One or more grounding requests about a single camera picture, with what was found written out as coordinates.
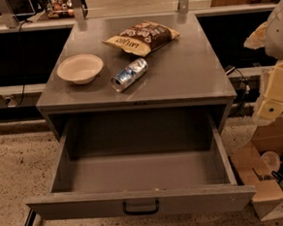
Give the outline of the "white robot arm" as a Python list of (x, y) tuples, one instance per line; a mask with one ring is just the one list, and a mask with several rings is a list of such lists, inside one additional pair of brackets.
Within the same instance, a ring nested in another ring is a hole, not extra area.
[(243, 44), (250, 49), (264, 48), (266, 54), (277, 60), (268, 71), (265, 90), (257, 99), (254, 121), (267, 126), (283, 113), (283, 0), (275, 6), (267, 21), (257, 27)]

